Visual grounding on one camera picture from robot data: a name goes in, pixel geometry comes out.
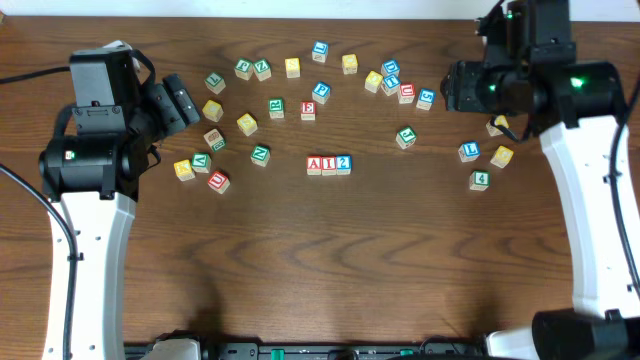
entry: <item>brown wooden surface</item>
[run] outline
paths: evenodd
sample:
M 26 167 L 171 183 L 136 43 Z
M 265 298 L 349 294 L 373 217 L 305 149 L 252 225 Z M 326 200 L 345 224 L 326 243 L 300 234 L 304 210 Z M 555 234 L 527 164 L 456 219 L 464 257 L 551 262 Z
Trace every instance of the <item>brown wooden surface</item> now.
M 220 100 L 228 141 L 214 168 L 231 176 L 220 196 L 206 177 L 180 182 L 172 163 L 207 149 L 199 124 L 164 142 L 163 164 L 141 180 L 129 240 L 124 338 L 148 341 L 173 329 L 259 337 L 266 342 L 418 341 L 527 324 L 537 310 L 571 306 L 571 258 L 560 201 L 537 140 L 515 146 L 490 138 L 487 116 L 398 105 L 364 90 L 370 70 L 396 58 L 400 77 L 438 89 L 450 63 L 482 56 L 471 21 L 277 21 L 224 19 L 17 18 L 0 27 L 0 77 L 67 63 L 78 49 L 123 39 L 151 58 L 160 76 L 179 73 L 199 107 Z M 638 71 L 637 24 L 574 26 L 581 59 L 611 60 L 627 94 Z M 326 64 L 311 61 L 315 40 L 330 44 Z M 358 55 L 344 76 L 343 54 Z M 266 58 L 273 77 L 238 79 L 239 57 Z M 300 57 L 287 79 L 284 59 Z M 214 96 L 204 78 L 227 88 Z M 316 122 L 299 102 L 317 81 L 332 86 Z M 268 117 L 283 97 L 286 119 Z M 58 109 L 74 100 L 69 74 L 0 88 L 0 161 L 38 187 L 39 152 Z M 251 112 L 251 137 L 236 119 Z M 411 125 L 402 151 L 396 131 Z M 513 126 L 522 129 L 522 121 Z M 631 159 L 640 184 L 640 137 Z M 457 148 L 480 143 L 461 164 Z M 255 144 L 272 148 L 266 168 L 251 164 Z M 489 164 L 500 144 L 514 159 Z M 346 177 L 308 177 L 309 154 L 353 156 Z M 491 172 L 484 193 L 468 190 L 474 169 Z M 0 177 L 0 357 L 39 358 L 46 331 L 51 244 L 42 208 Z

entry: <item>toy block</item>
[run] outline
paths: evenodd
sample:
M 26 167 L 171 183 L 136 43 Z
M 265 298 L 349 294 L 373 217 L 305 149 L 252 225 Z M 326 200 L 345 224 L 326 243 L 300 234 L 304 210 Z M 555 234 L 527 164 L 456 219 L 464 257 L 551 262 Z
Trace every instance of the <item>toy block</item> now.
M 271 77 L 271 66 L 266 59 L 260 59 L 253 63 L 253 69 L 256 72 L 256 77 L 260 81 L 267 80 Z
M 355 54 L 342 56 L 342 72 L 345 75 L 358 72 L 358 58 Z
M 329 100 L 329 95 L 331 95 L 331 86 L 323 83 L 322 81 L 318 81 L 311 94 L 313 100 L 322 105 L 327 103 L 327 100 Z
M 509 164 L 509 161 L 511 161 L 512 157 L 513 151 L 500 145 L 500 147 L 498 147 L 498 150 L 496 150 L 496 152 L 493 154 L 491 163 L 497 167 L 504 168 L 505 166 L 507 166 L 507 164 Z
M 224 83 L 222 76 L 215 72 L 212 72 L 208 78 L 204 79 L 204 84 L 207 85 L 207 89 L 213 91 L 216 95 L 220 94 L 220 92 L 227 86 Z
M 209 184 L 209 187 L 216 192 L 224 194 L 231 183 L 229 182 L 229 178 L 224 176 L 221 172 L 214 171 L 207 184 Z
M 400 147 L 404 150 L 409 146 L 413 145 L 416 142 L 416 133 L 409 126 L 398 131 L 398 135 L 396 135 L 396 142 Z
M 195 172 L 209 173 L 211 171 L 211 156 L 206 153 L 195 153 L 191 159 L 191 168 Z
M 173 168 L 176 170 L 178 179 L 182 181 L 191 180 L 196 177 L 196 174 L 193 173 L 193 169 L 191 169 L 191 162 L 189 160 L 178 161 L 173 164 Z
M 337 175 L 338 169 L 336 167 L 335 156 L 323 156 L 322 157 L 322 176 Z
M 204 141 L 207 142 L 211 150 L 214 152 L 222 150 L 227 144 L 218 129 L 213 129 L 204 134 Z
M 284 101 L 282 98 L 269 99 L 269 117 L 282 119 L 284 117 Z
M 464 143 L 458 149 L 458 155 L 462 162 L 473 161 L 480 156 L 480 147 L 475 141 Z
M 322 41 L 316 41 L 313 44 L 313 50 L 311 51 L 311 58 L 313 61 L 325 62 L 327 61 L 327 55 L 329 54 L 329 44 Z
M 253 75 L 253 64 L 247 59 L 240 58 L 234 70 L 236 71 L 237 77 L 249 80 L 251 79 L 251 75 Z
M 422 110 L 431 109 L 431 105 L 436 101 L 436 92 L 429 89 L 420 90 L 420 96 L 418 97 L 418 102 L 416 103 L 416 107 Z
M 400 65 L 398 65 L 397 61 L 391 59 L 382 63 L 382 69 L 380 71 L 382 72 L 383 76 L 400 76 Z
M 300 77 L 300 59 L 285 59 L 284 66 L 287 69 L 287 77 L 289 79 Z
M 307 157 L 307 175 L 322 175 L 322 157 Z
M 247 113 L 238 119 L 238 127 L 245 135 L 249 136 L 258 130 L 258 123 Z
M 491 120 L 494 120 L 494 123 L 496 125 L 502 125 L 502 126 L 506 127 L 507 129 L 509 128 L 509 123 L 507 122 L 507 118 L 504 115 L 500 115 L 498 117 L 493 116 L 491 118 Z M 487 123 L 487 131 L 489 132 L 489 135 L 491 135 L 491 136 L 502 135 L 502 131 L 500 131 L 500 129 L 498 129 L 497 127 L 494 127 L 493 125 L 491 125 L 491 121 L 489 121 Z
M 372 71 L 364 81 L 364 88 L 375 94 L 378 92 L 380 84 L 382 84 L 382 75 Z
M 303 101 L 300 103 L 300 119 L 315 120 L 316 119 L 316 103 Z
M 351 155 L 336 156 L 338 175 L 351 174 Z
M 398 92 L 398 87 L 400 87 L 400 79 L 398 79 L 396 75 L 389 75 L 382 81 L 382 91 L 384 91 L 387 96 Z
M 220 118 L 222 118 L 224 111 L 222 111 L 222 106 L 220 104 L 213 100 L 209 100 L 202 108 L 202 113 L 207 119 L 213 122 L 218 122 L 220 121 Z
M 416 88 L 413 84 L 400 84 L 398 88 L 398 102 L 400 104 L 411 104 L 416 97 Z
M 469 177 L 469 189 L 485 191 L 489 187 L 491 177 L 486 171 L 474 171 Z
M 251 153 L 251 162 L 262 167 L 267 166 L 271 158 L 271 151 L 264 146 L 257 145 Z

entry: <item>number block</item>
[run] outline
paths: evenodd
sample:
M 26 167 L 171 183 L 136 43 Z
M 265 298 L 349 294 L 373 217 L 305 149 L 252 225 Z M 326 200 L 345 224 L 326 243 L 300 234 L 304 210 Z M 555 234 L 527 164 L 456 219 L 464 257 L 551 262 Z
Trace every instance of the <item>number block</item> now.
M 202 113 L 207 119 L 213 122 L 218 122 L 222 118 L 224 111 L 222 111 L 222 106 L 220 104 L 213 100 L 209 100 L 202 108 Z
M 322 81 L 318 81 L 318 83 L 316 84 L 316 87 L 313 88 L 313 91 L 311 94 L 311 96 L 313 97 L 313 100 L 317 101 L 322 105 L 327 103 L 327 100 L 329 100 L 330 95 L 331 95 L 331 86 L 323 83 Z
M 498 117 L 493 116 L 491 120 L 494 120 L 494 123 L 496 125 L 502 125 L 507 129 L 509 128 L 509 123 L 507 122 L 507 118 L 504 115 L 500 115 Z M 502 135 L 502 131 L 500 131 L 500 129 L 491 125 L 491 120 L 487 123 L 487 131 L 489 132 L 489 135 L 491 136 Z
M 336 156 L 336 164 L 338 175 L 351 174 L 351 155 Z
M 335 156 L 322 157 L 322 176 L 332 176 L 338 174 Z
M 374 94 L 378 92 L 380 84 L 382 84 L 382 75 L 378 74 L 375 71 L 371 71 L 367 78 L 364 80 L 364 88 Z
M 486 171 L 474 171 L 469 177 L 469 189 L 476 191 L 485 191 L 489 187 L 491 177 Z
M 358 58 L 356 54 L 342 56 L 342 72 L 345 75 L 355 74 L 358 72 Z
M 398 62 L 391 59 L 382 63 L 382 69 L 380 70 L 383 76 L 395 75 L 400 76 L 400 65 Z
M 207 145 L 209 145 L 211 150 L 213 150 L 214 152 L 222 150 L 227 145 L 227 143 L 224 141 L 224 138 L 220 134 L 220 131 L 218 131 L 217 129 L 213 129 L 204 134 L 204 141 L 207 142 Z
M 416 107 L 422 110 L 431 109 L 431 105 L 436 101 L 436 92 L 429 89 L 420 90 L 420 96 L 418 97 L 418 102 L 416 103 Z
M 505 166 L 507 166 L 507 164 L 509 164 L 509 161 L 511 161 L 512 157 L 513 151 L 500 145 L 500 147 L 498 147 L 498 150 L 496 150 L 496 152 L 493 154 L 491 163 L 499 168 L 504 168 Z

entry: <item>wooden table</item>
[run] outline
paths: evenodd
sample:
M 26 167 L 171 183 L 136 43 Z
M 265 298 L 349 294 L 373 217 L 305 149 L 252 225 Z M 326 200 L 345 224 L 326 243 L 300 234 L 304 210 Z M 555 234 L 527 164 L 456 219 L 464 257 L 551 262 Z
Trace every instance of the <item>wooden table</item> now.
M 579 58 L 618 67 L 628 94 L 638 25 L 576 24 L 574 37 Z M 9 17 L 0 27 L 0 76 L 62 66 L 72 51 L 115 39 L 141 49 L 160 76 L 179 73 L 198 106 L 223 104 L 228 147 L 213 164 L 231 176 L 221 196 L 204 175 L 183 183 L 174 174 L 173 162 L 207 150 L 202 135 L 214 123 L 206 119 L 162 144 L 162 165 L 141 179 L 129 239 L 126 341 L 179 328 L 265 342 L 408 342 L 525 325 L 538 310 L 571 306 L 564 219 L 538 140 L 491 138 L 488 116 L 447 113 L 440 94 L 422 111 L 364 90 L 368 72 L 395 58 L 403 81 L 439 92 L 449 64 L 482 57 L 471 21 Z M 324 65 L 311 60 L 315 40 L 330 44 Z M 348 53 L 358 55 L 356 75 L 342 74 Z M 240 80 L 239 57 L 266 58 L 273 77 Z M 286 78 L 288 57 L 301 59 L 301 78 Z M 227 83 L 219 96 L 203 83 L 212 71 Z M 298 106 L 317 81 L 332 86 L 331 98 L 303 123 Z M 71 77 L 5 85 L 0 94 L 0 161 L 40 186 L 38 154 L 58 109 L 75 99 Z M 270 97 L 285 99 L 284 121 L 269 119 Z M 251 137 L 236 125 L 245 112 L 258 120 Z M 403 151 L 395 134 L 405 125 L 418 142 Z M 520 131 L 523 121 L 512 125 Z M 462 164 L 456 151 L 468 140 L 482 156 Z M 249 160 L 258 143 L 272 148 L 266 168 Z M 489 164 L 501 144 L 515 151 L 503 170 Z M 350 176 L 306 175 L 307 155 L 342 153 L 353 156 Z M 486 192 L 468 190 L 474 169 L 491 172 Z M 6 177 L 0 199 L 0 357 L 35 359 L 47 323 L 50 226 Z

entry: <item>black cable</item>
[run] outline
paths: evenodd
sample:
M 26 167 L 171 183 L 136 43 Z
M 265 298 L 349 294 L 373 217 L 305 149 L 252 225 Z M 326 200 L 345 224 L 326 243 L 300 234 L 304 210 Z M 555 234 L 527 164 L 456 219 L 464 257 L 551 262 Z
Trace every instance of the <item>black cable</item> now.
M 61 67 L 57 67 L 57 68 L 53 68 L 53 69 L 40 70 L 40 71 L 32 72 L 30 74 L 22 74 L 22 75 L 18 75 L 18 76 L 12 76 L 12 77 L 9 77 L 9 78 L 0 79 L 0 85 L 10 84 L 10 83 L 13 83 L 13 82 L 18 82 L 18 81 L 23 81 L 23 80 L 29 80 L 29 79 L 37 78 L 37 77 L 40 77 L 40 76 L 51 75 L 51 74 L 55 74 L 55 73 L 59 73 L 59 72 L 66 72 L 66 71 L 70 71 L 70 70 L 71 70 L 71 68 L 69 68 L 68 66 L 61 66 Z
M 47 209 L 51 217 L 53 217 L 64 236 L 67 238 L 67 242 L 69 243 L 69 283 L 67 285 L 67 304 L 64 313 L 64 330 L 62 333 L 62 358 L 64 360 L 71 359 L 71 324 L 73 321 L 73 300 L 75 297 L 75 289 L 76 289 L 76 275 L 77 275 L 77 267 L 78 267 L 78 248 L 76 246 L 75 238 L 71 234 L 71 230 L 69 226 L 64 221 L 60 213 L 56 211 L 56 209 L 51 206 L 49 201 L 38 192 L 38 190 L 34 189 L 26 180 L 18 176 L 16 173 L 11 171 L 9 168 L 4 166 L 4 164 L 0 164 L 0 171 L 5 173 L 8 177 L 10 177 L 13 181 L 17 182 L 22 186 L 29 194 L 31 194 L 42 206 Z
M 611 186 L 611 200 L 613 201 L 613 213 L 616 217 L 616 225 L 618 226 L 618 233 L 620 234 L 620 242 L 622 243 L 622 250 L 624 256 L 627 259 L 627 265 L 629 267 L 629 274 L 631 275 L 631 283 L 636 290 L 636 295 L 640 299 L 640 276 L 638 276 L 638 269 L 636 268 L 635 260 L 633 259 L 633 253 L 631 251 L 631 245 L 629 244 L 629 238 L 627 236 L 627 229 L 624 226 L 624 218 L 622 217 L 622 208 L 620 205 L 620 193 L 618 192 L 618 177 L 621 175 L 616 169 L 616 162 L 618 159 L 618 147 L 620 146 L 620 138 L 622 137 L 622 131 L 627 126 L 631 112 L 638 101 L 638 93 L 640 92 L 640 76 L 636 81 L 635 88 L 631 94 L 629 100 L 629 106 L 624 113 L 622 120 L 618 124 L 615 134 L 613 135 L 613 143 L 611 144 L 611 154 L 609 155 L 609 185 Z

